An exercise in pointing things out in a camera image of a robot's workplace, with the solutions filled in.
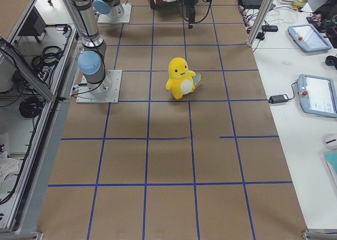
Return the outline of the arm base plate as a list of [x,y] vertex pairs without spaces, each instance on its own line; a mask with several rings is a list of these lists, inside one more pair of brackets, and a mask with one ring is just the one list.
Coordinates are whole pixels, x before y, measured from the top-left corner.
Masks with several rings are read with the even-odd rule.
[[89,84],[89,86],[81,86],[76,95],[76,102],[78,104],[103,104],[113,103],[117,104],[119,100],[120,87],[122,81],[121,69],[110,69],[106,71],[106,78],[102,84],[95,90],[96,86]]
[[98,10],[99,24],[123,24],[129,23],[131,18],[132,4],[118,4],[117,6],[100,8]]

